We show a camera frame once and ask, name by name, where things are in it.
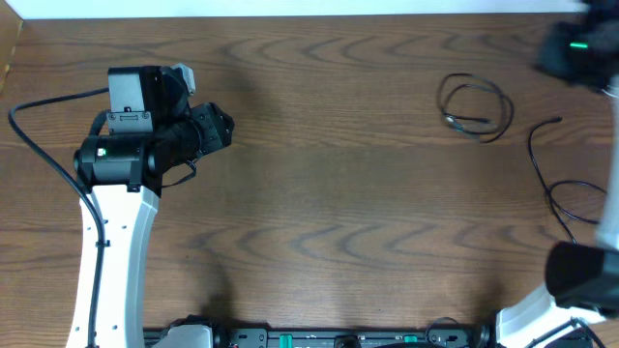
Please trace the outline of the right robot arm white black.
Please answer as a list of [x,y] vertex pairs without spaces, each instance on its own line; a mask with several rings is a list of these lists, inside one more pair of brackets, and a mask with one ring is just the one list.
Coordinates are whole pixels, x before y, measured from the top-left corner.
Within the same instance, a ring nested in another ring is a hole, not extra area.
[[[540,48],[537,69],[607,97],[618,116],[618,4],[588,1],[576,21],[560,21]],[[543,184],[547,205],[566,226],[595,226],[595,241],[574,236],[555,244],[543,283],[517,304],[499,310],[489,344],[495,347],[600,347],[592,326],[618,317],[618,152],[611,152],[607,184],[581,180]]]

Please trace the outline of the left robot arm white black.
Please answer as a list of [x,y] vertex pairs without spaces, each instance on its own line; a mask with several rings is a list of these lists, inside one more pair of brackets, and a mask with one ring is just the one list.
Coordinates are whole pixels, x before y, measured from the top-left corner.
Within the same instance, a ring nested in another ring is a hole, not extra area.
[[147,251],[163,175],[229,146],[233,119],[191,106],[192,69],[111,68],[110,108],[74,154],[82,251],[70,347],[142,347]]

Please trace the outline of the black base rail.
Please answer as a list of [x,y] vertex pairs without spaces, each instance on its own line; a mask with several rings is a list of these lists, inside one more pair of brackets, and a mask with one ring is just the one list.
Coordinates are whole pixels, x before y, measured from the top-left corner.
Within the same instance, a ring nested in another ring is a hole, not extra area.
[[189,337],[185,326],[144,332],[148,347],[214,348],[478,348],[491,347],[489,329],[439,324],[412,330],[275,330],[202,326]]

